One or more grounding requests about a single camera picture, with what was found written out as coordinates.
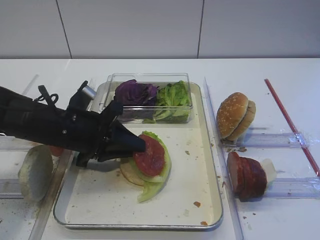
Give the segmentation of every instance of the robotic arm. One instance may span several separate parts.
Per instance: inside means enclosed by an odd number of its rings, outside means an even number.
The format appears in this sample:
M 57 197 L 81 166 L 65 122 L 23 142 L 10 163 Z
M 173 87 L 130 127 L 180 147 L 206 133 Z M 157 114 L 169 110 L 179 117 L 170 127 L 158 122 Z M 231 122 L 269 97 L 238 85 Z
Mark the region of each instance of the robotic arm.
M 144 152 L 145 141 L 125 128 L 117 117 L 123 105 L 112 101 L 101 112 L 87 111 L 91 97 L 85 81 L 71 97 L 66 110 L 57 108 L 59 96 L 38 86 L 36 99 L 0 87 L 0 131 L 7 136 L 79 152 L 76 165 L 132 157 Z

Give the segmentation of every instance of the white table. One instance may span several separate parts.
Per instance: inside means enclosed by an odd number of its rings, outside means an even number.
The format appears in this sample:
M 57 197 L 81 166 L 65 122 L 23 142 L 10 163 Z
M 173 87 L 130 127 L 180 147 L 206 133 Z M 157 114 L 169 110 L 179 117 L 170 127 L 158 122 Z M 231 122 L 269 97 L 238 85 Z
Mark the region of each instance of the white table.
M 188 73 L 190 81 L 203 86 L 204 78 L 210 85 L 215 104 L 234 90 L 254 96 L 253 86 L 261 85 L 268 92 L 263 80 L 268 78 L 283 102 L 292 120 L 312 140 L 310 150 L 320 165 L 320 59 L 57 59 L 57 60 L 0 60 L 0 84 L 18 93 L 26 88 L 36 74 L 35 86 L 44 84 L 50 93 L 58 93 L 57 106 L 65 108 L 69 98 L 85 80 L 93 79 L 95 86 L 105 82 L 112 73 Z M 36 87 L 27 96 L 39 96 Z M 284 119 L 278 116 L 275 129 L 289 132 Z M 214 153 L 217 174 L 219 162 Z M 228 202 L 222 193 L 224 219 L 221 226 L 211 232 L 74 232 L 60 227 L 49 216 L 42 239 L 126 239 L 126 240 L 182 240 L 182 239 L 235 239 Z M 238 202 L 240 220 L 246 240 L 316 239 L 318 237 L 317 199 L 263 199 L 260 202 Z M 9 231 L 18 232 L 19 226 L 10 225 Z

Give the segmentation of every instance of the hamburger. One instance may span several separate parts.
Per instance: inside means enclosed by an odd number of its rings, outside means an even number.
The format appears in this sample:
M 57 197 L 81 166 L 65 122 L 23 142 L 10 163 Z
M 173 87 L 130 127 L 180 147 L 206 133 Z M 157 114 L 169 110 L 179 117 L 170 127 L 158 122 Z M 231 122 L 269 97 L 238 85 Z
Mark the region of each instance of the hamburger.
M 256 104 L 241 92 L 232 93 L 217 111 L 216 122 L 223 140 L 236 141 L 249 128 L 256 115 Z

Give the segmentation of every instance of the white wall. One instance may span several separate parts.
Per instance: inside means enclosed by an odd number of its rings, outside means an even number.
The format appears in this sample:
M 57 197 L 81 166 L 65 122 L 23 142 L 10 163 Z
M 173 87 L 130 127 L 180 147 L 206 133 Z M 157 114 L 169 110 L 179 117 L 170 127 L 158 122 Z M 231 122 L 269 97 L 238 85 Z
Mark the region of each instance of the white wall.
M 68 43 L 72 58 L 320 57 L 320 0 L 0 0 L 0 58 L 70 58 Z

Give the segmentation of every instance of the clear plastic box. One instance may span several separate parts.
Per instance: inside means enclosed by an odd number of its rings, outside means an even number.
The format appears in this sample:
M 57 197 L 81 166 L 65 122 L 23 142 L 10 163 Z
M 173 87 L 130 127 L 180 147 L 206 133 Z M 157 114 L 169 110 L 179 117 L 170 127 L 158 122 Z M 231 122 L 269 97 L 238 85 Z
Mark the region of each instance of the clear plastic box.
M 178 106 L 124 105 L 123 114 L 118 117 L 120 122 L 168 124 L 183 124 L 189 122 L 193 103 L 187 73 L 114 73 L 108 77 L 106 82 L 106 95 L 103 107 L 105 108 L 114 99 L 115 90 L 121 83 L 133 79 L 139 84 L 152 84 L 157 87 L 156 98 L 159 97 L 159 90 L 168 85 L 183 82 L 183 86 L 185 86 L 187 92 L 187 104 Z

